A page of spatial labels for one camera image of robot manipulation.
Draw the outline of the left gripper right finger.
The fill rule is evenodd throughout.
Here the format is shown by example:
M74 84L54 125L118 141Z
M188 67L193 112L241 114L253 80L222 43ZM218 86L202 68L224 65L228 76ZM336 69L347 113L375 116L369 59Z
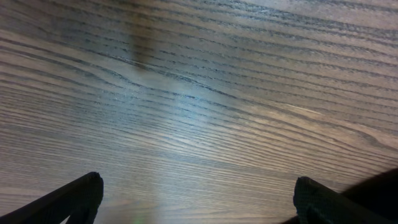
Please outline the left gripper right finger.
M297 179L293 201L300 224L392 223L309 177Z

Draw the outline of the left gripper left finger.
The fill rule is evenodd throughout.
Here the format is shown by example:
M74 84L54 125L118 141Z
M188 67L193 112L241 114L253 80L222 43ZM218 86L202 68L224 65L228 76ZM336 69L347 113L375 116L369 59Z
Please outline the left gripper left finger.
M1 223L93 224L104 194L104 182L89 172L53 192L1 217Z

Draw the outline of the black t-shirt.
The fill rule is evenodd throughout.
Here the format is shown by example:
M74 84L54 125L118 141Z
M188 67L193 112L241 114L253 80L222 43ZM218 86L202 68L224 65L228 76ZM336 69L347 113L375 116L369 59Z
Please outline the black t-shirt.
M338 193L350 201L397 223L397 169L381 173ZM300 224L295 217L283 224Z

